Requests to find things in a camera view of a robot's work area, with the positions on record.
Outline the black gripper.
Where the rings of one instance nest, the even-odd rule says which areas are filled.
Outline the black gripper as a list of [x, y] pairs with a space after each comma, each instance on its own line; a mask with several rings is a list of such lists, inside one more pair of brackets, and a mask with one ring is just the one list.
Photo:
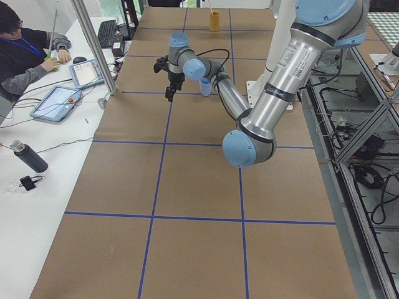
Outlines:
[[170, 86], [166, 87], [165, 90], [165, 98], [169, 101], [173, 101], [173, 91], [179, 90], [181, 91], [183, 82], [185, 81], [185, 75], [183, 72], [174, 73], [168, 72], [168, 80], [170, 81]]

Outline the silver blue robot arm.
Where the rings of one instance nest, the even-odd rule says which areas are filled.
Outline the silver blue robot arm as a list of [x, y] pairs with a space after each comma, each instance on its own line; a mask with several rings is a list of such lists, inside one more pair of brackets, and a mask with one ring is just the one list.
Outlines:
[[199, 57], [189, 47], [189, 37], [174, 32], [162, 67], [170, 81], [165, 96], [172, 101], [186, 78], [207, 78], [236, 121], [236, 129], [223, 139], [224, 157], [238, 168], [262, 163], [274, 154], [273, 130], [320, 56], [364, 41], [369, 7], [369, 1], [295, 1], [291, 38], [254, 106], [241, 96], [221, 63]]

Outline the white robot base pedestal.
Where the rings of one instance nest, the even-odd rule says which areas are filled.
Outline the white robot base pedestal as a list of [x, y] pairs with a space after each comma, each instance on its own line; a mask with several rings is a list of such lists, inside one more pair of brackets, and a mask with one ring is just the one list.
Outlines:
[[247, 81], [248, 102], [251, 108], [254, 107], [263, 91], [267, 81], [270, 79], [274, 69], [277, 66], [286, 46], [291, 39], [290, 27], [296, 18], [296, 9], [294, 0], [279, 1], [278, 12], [274, 13], [277, 17], [276, 25], [272, 35], [271, 46], [267, 55], [264, 72], [255, 81]]

